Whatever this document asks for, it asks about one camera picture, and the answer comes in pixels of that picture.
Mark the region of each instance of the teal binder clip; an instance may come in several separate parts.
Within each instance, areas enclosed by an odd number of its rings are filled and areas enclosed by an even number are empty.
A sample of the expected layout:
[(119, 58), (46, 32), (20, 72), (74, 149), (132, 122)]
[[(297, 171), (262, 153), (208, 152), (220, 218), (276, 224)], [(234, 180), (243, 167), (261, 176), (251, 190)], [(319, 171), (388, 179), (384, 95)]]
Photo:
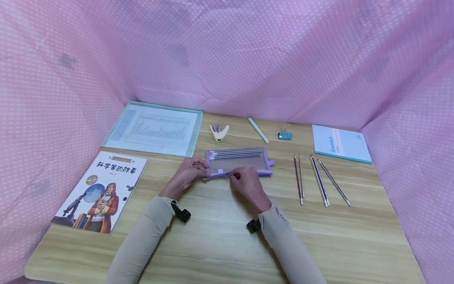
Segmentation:
[(292, 134), (291, 132), (288, 132), (288, 129), (286, 127), (281, 128), (281, 131), (277, 134), (277, 137), (279, 140), (291, 140)]

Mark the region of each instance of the person's left hand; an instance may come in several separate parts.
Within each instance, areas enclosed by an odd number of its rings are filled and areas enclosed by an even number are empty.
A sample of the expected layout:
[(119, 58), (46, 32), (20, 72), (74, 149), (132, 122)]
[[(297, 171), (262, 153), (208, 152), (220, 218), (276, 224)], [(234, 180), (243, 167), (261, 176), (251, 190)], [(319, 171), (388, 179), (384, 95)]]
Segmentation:
[(208, 163), (201, 158), (185, 158), (159, 196), (177, 199), (193, 180), (208, 180)]

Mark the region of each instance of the mesh pencil case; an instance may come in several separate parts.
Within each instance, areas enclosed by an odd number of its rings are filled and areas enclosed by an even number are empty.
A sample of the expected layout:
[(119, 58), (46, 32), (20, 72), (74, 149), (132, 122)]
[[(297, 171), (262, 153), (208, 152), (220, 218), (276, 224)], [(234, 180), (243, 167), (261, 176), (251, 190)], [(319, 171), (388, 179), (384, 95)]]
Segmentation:
[(255, 167), (259, 176), (270, 176), (273, 174), (271, 166), (276, 163), (275, 160), (268, 160), (265, 147), (208, 150), (206, 158), (211, 178), (230, 175), (233, 169), (239, 167)]

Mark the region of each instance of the pen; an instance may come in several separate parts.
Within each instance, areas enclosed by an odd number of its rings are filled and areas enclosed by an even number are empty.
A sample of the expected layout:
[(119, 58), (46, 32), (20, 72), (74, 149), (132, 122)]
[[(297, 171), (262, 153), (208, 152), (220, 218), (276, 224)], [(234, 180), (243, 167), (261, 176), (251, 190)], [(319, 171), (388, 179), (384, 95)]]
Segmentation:
[(268, 141), (268, 138), (266, 138), (266, 136), (263, 134), (263, 132), (260, 130), (260, 128), (258, 127), (258, 125), (255, 123), (255, 121), (252, 119), (252, 117), (248, 118), (247, 119), (251, 124), (252, 124), (252, 127), (257, 131), (257, 133), (260, 135), (260, 137), (263, 139), (263, 141), (265, 141), (265, 143), (269, 143), (270, 141)]

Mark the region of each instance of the pink backdrop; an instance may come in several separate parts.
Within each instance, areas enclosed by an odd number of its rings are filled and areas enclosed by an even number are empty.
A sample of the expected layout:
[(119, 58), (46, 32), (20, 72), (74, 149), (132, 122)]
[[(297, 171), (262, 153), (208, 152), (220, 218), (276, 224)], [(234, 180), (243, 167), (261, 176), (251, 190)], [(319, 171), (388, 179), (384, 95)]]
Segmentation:
[(452, 0), (0, 0), (0, 283), (128, 99), (361, 130), (430, 284), (454, 279)]

